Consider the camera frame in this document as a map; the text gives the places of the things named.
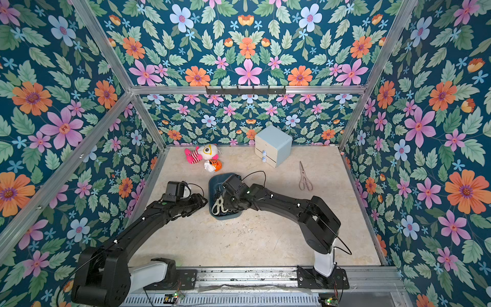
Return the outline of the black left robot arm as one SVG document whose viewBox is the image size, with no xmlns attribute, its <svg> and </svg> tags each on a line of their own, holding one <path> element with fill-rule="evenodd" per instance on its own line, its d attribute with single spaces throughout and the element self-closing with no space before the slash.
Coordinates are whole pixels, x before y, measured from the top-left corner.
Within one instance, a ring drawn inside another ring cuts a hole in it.
<svg viewBox="0 0 491 307">
<path fill-rule="evenodd" d="M 136 267 L 129 267 L 129 261 L 157 230 L 180 217 L 191 216 L 207 202 L 203 193 L 192 193 L 188 183 L 169 182 L 161 198 L 149 204 L 115 239 L 80 254 L 71 300 L 90 306 L 120 306 L 129 294 L 150 285 L 176 286 L 174 260 L 153 258 Z"/>
</svg>

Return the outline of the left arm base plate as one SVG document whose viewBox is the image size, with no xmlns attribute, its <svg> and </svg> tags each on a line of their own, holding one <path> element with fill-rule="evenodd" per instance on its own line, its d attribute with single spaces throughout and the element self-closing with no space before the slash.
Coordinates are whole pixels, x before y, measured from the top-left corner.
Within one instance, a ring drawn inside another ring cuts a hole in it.
<svg viewBox="0 0 491 307">
<path fill-rule="evenodd" d="M 193 290 L 198 271 L 195 269 L 176 269 L 170 272 L 163 281 L 146 286 L 146 291 L 158 290 Z"/>
</svg>

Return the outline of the teal plastic storage box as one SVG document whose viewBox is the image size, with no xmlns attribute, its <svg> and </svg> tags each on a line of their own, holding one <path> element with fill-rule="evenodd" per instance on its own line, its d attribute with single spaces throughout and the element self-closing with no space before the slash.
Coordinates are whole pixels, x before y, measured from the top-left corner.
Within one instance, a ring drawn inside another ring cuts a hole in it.
<svg viewBox="0 0 491 307">
<path fill-rule="evenodd" d="M 212 206 L 220 195 L 222 195 L 223 191 L 223 186 L 222 184 L 230 177 L 234 175 L 234 173 L 223 173 L 219 175 L 213 176 L 209 181 L 208 181 L 208 198 L 209 198 L 209 213 L 211 214 L 212 217 L 216 218 L 217 220 L 229 220 L 233 219 L 236 217 L 239 217 L 241 213 L 239 211 L 233 211 L 228 209 L 228 213 L 220 215 L 220 216 L 214 216 L 212 215 Z"/>
</svg>

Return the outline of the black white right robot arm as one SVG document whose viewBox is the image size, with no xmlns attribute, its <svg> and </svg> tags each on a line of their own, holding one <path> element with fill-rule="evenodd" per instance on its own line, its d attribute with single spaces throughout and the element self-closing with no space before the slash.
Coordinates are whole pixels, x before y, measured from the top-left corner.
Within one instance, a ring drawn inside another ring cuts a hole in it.
<svg viewBox="0 0 491 307">
<path fill-rule="evenodd" d="M 247 185 L 238 175 L 231 175 L 222 183 L 222 198 L 228 210 L 267 211 L 297 223 L 306 244 L 315 252 L 315 272 L 325 278 L 334 273 L 334 248 L 340 242 L 341 221 L 322 198 L 292 198 L 263 185 Z"/>
</svg>

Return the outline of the grey handled scissors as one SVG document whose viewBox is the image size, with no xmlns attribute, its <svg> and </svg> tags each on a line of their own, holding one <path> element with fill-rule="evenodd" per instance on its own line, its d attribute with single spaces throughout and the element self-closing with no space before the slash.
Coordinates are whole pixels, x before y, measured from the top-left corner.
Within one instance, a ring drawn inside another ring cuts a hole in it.
<svg viewBox="0 0 491 307">
<path fill-rule="evenodd" d="M 212 215 L 220 216 L 228 213 L 228 209 L 225 208 L 225 201 L 222 195 L 216 198 L 213 206 L 212 206 Z"/>
</svg>

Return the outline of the beige handled kitchen scissors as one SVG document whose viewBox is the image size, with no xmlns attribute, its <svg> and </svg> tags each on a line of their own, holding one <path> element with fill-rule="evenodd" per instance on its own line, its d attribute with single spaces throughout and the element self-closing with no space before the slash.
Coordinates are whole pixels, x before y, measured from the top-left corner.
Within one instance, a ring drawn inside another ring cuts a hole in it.
<svg viewBox="0 0 491 307">
<path fill-rule="evenodd" d="M 313 184 L 312 182 L 308 179 L 303 163 L 300 161 L 299 162 L 299 171 L 300 171 L 300 181 L 299 181 L 299 189 L 304 191 L 312 191 L 313 190 Z"/>
</svg>

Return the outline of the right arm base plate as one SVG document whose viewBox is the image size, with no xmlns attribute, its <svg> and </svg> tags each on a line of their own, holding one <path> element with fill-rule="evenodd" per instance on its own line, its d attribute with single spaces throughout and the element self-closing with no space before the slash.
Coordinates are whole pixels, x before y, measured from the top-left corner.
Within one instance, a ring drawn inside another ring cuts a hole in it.
<svg viewBox="0 0 491 307">
<path fill-rule="evenodd" d="M 350 288 L 347 273 L 336 266 L 329 277 L 321 275 L 312 267 L 297 266 L 297 284 L 299 288 L 311 290 L 347 290 Z"/>
</svg>

